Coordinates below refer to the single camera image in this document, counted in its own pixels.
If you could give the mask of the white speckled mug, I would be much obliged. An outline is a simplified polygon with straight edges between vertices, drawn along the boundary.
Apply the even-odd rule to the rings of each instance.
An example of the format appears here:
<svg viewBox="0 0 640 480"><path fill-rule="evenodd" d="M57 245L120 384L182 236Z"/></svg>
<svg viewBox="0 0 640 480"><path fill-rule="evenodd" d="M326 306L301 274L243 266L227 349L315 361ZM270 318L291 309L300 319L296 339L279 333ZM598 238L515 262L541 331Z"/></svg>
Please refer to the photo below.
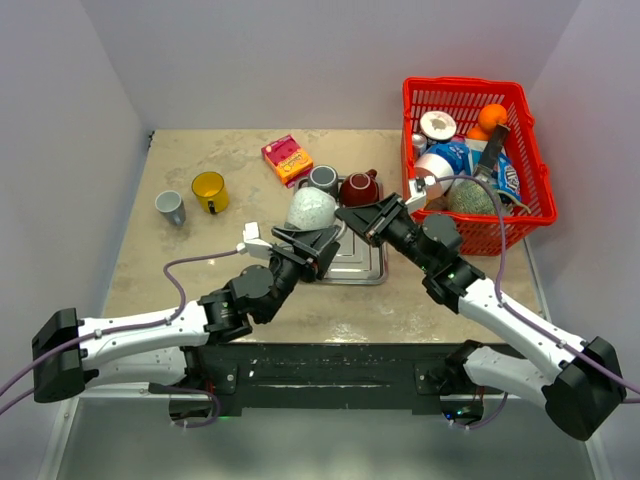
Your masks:
<svg viewBox="0 0 640 480"><path fill-rule="evenodd" d="M293 196L285 226L298 230L317 230L334 224L336 201L315 187L303 187Z"/></svg>

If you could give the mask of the yellow mug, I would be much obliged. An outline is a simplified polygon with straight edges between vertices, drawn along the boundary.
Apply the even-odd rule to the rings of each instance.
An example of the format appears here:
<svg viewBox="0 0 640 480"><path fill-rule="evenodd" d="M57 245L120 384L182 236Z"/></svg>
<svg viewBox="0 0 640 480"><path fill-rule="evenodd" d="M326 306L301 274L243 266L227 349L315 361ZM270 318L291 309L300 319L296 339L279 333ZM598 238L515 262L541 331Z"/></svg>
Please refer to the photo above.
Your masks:
<svg viewBox="0 0 640 480"><path fill-rule="evenodd" d="M206 213L216 215L229 206L226 182L217 172L208 171L197 175L191 183L191 190Z"/></svg>

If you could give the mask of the grey blue mug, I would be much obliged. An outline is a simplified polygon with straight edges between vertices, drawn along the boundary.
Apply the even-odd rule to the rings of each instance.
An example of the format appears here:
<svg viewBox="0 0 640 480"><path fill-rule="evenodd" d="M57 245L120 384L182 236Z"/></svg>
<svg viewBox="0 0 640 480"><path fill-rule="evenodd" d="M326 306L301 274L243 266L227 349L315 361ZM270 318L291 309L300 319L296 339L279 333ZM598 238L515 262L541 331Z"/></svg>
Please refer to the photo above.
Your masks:
<svg viewBox="0 0 640 480"><path fill-rule="evenodd" d="M171 225L182 227L186 221L186 210L181 195L174 190L166 190L157 195L155 208Z"/></svg>

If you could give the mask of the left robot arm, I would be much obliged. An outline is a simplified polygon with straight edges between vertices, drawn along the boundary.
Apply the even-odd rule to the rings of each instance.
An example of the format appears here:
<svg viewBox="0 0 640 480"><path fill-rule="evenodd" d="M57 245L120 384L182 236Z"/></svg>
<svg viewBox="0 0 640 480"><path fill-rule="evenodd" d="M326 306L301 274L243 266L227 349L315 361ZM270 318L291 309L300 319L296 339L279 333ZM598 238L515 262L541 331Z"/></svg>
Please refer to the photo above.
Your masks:
<svg viewBox="0 0 640 480"><path fill-rule="evenodd" d="M255 222L245 224L238 254L261 259L222 288L197 301L182 299L174 309L120 318L78 317L73 308L56 312L32 340L34 399L53 403L99 384L150 381L200 390L207 368L193 358L123 359L165 349L229 343L251 334L255 324L271 322L296 285L324 277L339 249L342 229L275 227L277 243L261 238Z"/></svg>

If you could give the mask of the dark red mug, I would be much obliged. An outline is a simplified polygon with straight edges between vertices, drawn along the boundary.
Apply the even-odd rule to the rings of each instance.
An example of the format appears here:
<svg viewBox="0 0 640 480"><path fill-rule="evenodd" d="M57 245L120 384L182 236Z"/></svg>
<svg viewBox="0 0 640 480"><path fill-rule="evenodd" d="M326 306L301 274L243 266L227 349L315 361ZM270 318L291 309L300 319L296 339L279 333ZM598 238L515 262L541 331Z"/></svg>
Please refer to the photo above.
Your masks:
<svg viewBox="0 0 640 480"><path fill-rule="evenodd" d="M375 169L347 176L340 187L339 200L343 207L370 205L379 199L380 188Z"/></svg>

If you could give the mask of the dark grey mug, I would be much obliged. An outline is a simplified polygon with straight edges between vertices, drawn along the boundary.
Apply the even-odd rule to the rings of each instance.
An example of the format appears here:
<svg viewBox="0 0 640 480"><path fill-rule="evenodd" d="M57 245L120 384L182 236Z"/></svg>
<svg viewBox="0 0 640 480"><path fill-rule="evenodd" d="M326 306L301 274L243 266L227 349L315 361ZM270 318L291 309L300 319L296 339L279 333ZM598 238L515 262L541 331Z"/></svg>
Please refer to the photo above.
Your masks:
<svg viewBox="0 0 640 480"><path fill-rule="evenodd" d="M332 196L334 199L338 199L338 172L331 166L317 165L310 170L307 176L307 186L319 189L324 193Z"/></svg>

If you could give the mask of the metal tray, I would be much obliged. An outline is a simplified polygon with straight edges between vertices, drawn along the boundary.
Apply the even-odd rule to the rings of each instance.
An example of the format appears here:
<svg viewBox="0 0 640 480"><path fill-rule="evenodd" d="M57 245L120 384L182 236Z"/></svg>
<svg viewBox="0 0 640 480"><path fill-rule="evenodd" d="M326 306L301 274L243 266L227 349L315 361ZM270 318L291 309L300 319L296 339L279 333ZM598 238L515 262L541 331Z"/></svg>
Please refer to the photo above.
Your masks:
<svg viewBox="0 0 640 480"><path fill-rule="evenodd" d="M339 177L339 191L346 177ZM379 182L378 185L381 200L382 187ZM325 275L325 283L378 285L386 280L387 255L384 247L369 246L350 229L343 231L339 243L340 248Z"/></svg>

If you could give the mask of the pink orange snack box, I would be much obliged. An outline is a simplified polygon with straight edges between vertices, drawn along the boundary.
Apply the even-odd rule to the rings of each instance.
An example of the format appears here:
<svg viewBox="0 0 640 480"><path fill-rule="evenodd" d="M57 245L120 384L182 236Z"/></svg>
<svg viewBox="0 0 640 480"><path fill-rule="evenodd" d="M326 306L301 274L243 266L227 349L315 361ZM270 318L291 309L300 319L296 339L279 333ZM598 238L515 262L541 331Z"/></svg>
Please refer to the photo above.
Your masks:
<svg viewBox="0 0 640 480"><path fill-rule="evenodd" d="M279 181L288 188L314 167L311 156L291 135L265 145L261 153Z"/></svg>

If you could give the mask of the silver can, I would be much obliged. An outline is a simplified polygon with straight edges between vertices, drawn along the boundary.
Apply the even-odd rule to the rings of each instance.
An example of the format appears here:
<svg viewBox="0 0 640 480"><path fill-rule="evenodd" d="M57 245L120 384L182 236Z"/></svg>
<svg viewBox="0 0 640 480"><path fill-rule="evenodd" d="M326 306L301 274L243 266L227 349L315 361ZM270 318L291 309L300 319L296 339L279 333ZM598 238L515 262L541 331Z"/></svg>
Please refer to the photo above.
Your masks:
<svg viewBox="0 0 640 480"><path fill-rule="evenodd" d="M411 135L412 153L415 160L419 159L428 148L427 137L421 133Z"/></svg>

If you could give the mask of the green patterned ball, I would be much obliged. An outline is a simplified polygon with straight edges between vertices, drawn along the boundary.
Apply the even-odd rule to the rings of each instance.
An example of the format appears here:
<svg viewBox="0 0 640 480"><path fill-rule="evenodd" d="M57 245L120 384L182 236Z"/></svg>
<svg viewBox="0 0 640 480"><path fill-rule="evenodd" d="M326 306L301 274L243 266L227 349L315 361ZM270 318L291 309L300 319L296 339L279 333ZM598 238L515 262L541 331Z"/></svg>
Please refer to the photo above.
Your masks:
<svg viewBox="0 0 640 480"><path fill-rule="evenodd" d="M458 214L495 215L496 208L485 189L472 180L455 180L446 195L447 208Z"/></svg>

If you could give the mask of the blue white packet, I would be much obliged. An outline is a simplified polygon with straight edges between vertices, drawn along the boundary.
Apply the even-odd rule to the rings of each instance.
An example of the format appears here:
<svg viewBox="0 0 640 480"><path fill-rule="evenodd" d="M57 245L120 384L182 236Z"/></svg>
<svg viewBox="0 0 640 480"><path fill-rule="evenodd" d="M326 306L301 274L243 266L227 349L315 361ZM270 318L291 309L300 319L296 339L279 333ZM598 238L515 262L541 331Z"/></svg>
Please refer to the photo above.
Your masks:
<svg viewBox="0 0 640 480"><path fill-rule="evenodd" d="M454 175L471 173L471 151L462 142L440 143L431 146L426 153L434 153L444 157L452 166Z"/></svg>

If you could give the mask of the orange fruit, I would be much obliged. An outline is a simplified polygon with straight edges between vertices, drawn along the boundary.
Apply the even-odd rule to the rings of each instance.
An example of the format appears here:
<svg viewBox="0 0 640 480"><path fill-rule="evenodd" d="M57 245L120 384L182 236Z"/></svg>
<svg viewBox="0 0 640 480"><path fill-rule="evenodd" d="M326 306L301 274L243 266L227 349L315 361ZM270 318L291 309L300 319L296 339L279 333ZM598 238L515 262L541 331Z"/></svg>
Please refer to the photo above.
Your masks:
<svg viewBox="0 0 640 480"><path fill-rule="evenodd" d="M501 104L493 103L486 105L479 112L477 118L478 126L485 132L491 133L497 125L506 125L508 113Z"/></svg>
<svg viewBox="0 0 640 480"><path fill-rule="evenodd" d="M489 141L491 134L484 131L479 125L476 125L469 130L466 137L471 140Z"/></svg>

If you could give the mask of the blue snack bag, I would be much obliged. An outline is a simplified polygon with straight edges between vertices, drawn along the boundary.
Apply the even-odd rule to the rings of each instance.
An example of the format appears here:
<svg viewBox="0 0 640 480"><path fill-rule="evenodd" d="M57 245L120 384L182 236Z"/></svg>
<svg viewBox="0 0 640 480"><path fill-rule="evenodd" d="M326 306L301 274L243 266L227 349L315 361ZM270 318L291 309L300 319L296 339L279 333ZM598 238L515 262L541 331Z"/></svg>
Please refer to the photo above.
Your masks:
<svg viewBox="0 0 640 480"><path fill-rule="evenodd" d="M511 160L503 153L499 154L493 178L495 188L504 202L509 204L522 200L519 175Z"/></svg>

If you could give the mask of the brown handled tool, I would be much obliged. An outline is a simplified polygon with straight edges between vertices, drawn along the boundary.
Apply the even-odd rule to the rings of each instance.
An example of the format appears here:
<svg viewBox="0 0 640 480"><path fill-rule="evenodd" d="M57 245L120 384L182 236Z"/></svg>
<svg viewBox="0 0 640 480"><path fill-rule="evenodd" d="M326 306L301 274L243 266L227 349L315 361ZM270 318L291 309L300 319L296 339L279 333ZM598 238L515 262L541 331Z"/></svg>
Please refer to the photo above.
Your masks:
<svg viewBox="0 0 640 480"><path fill-rule="evenodd" d="M480 179L488 179L492 176L499 161L500 153L504 147L505 140L510 133L510 128L506 125L497 124L490 139L485 146L478 163L474 168L473 175Z"/></svg>

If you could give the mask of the black base frame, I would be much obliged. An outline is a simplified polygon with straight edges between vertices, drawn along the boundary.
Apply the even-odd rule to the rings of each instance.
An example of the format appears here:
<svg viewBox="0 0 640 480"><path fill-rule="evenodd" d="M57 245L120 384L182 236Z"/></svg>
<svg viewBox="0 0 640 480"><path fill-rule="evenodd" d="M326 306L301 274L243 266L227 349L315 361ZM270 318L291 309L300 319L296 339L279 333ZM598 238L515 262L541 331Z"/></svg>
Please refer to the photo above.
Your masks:
<svg viewBox="0 0 640 480"><path fill-rule="evenodd" d="M213 392L225 416L245 408L441 412L484 387L544 407L542 371L505 345L230 343L166 348L110 361L90 387L147 383Z"/></svg>

